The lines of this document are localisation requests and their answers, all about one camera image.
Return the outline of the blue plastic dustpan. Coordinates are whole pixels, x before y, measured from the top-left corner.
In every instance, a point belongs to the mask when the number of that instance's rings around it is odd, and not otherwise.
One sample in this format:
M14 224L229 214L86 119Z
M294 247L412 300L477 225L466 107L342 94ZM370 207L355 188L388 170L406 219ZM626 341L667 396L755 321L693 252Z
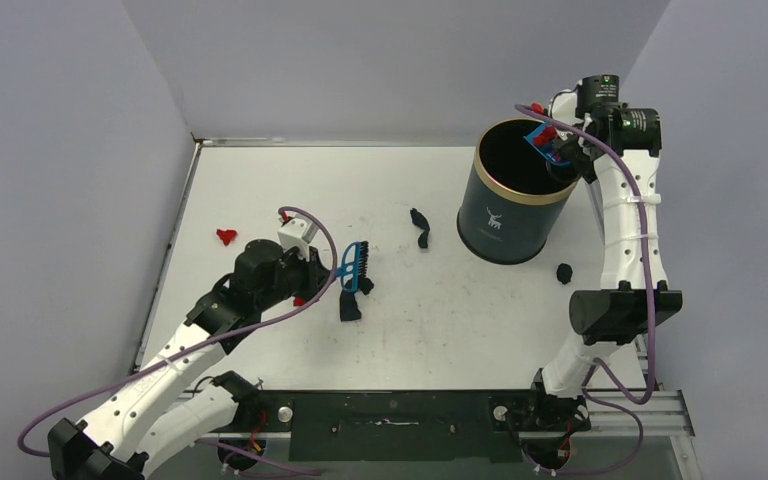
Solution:
M571 163L564 160L555 147L555 141L560 139L556 128L549 123L542 123L523 139L532 146L549 166L569 167Z

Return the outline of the blue hand brush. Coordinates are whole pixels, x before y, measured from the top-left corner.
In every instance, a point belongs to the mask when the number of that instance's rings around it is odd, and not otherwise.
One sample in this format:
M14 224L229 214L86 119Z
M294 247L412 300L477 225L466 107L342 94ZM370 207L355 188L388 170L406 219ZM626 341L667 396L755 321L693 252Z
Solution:
M368 277L369 244L367 241L355 241L343 252L341 264L337 270L337 279L343 292L369 293L372 287Z

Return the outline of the small red paper scrap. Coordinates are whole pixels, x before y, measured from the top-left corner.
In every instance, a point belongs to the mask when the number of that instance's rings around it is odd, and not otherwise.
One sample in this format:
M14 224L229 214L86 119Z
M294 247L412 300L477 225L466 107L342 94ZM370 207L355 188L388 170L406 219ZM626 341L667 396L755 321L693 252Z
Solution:
M533 137L532 143L538 149L550 149L556 137L556 128L551 124L546 124L543 126L543 129Z

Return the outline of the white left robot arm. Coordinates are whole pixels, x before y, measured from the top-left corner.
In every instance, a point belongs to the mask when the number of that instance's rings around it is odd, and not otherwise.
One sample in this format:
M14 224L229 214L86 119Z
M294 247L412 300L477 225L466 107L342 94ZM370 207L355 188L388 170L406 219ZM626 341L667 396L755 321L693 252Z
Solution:
M174 401L241 341L265 326L263 314L288 299L305 305L334 282L308 242L249 242L233 270L187 313L151 364L110 388L81 419L58 421L47 434L56 479L146 479L200 437L220 427L242 431L257 420L252 385L229 371L182 405Z

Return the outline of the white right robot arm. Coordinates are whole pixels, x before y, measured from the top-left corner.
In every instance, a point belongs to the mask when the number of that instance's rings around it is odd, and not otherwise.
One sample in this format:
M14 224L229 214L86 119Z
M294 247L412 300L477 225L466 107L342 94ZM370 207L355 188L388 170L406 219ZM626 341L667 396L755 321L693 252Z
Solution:
M592 375L607 372L609 357L636 337L647 337L653 365L655 329L682 308L683 294L669 285L659 245L659 113L622 101L614 74L585 77L547 107L518 109L541 123L525 139L547 173L586 184L603 241L599 286L572 294L572 332L537 374L542 391L525 402L528 421L548 429L564 417L564 400L581 399Z

